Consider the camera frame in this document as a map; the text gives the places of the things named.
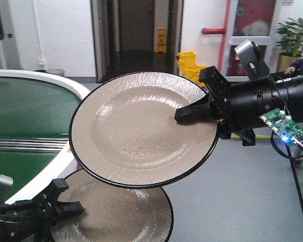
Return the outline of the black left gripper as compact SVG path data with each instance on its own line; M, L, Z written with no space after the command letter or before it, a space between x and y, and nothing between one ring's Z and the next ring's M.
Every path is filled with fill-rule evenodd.
M33 236L33 241L53 241L53 222L76 217L84 212L79 201L57 201L68 188L65 179L57 178L32 200L22 200L11 205L0 204L0 241L23 241L30 236Z

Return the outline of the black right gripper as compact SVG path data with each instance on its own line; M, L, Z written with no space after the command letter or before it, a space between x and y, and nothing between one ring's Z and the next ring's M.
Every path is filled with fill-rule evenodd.
M220 137L229 139L234 133L244 146L256 144L255 128L264 127L260 115L275 108L283 109L287 92L277 91L277 83L271 77L239 83L228 82L215 66L202 69L199 80L206 84L211 94L211 107L216 108L216 119L224 130ZM179 124L213 122L209 94L200 100L178 108L174 119Z

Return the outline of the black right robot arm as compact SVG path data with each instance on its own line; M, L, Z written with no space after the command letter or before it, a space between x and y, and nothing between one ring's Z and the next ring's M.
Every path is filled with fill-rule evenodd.
M287 107L291 117L303 123L303 76L284 80L267 76L230 83L211 66L201 70L200 81L209 91L200 100L176 110L174 119L180 124L213 119L218 123L220 138L230 139L236 134L243 146L253 146L253 130L264 127L260 115L268 111Z

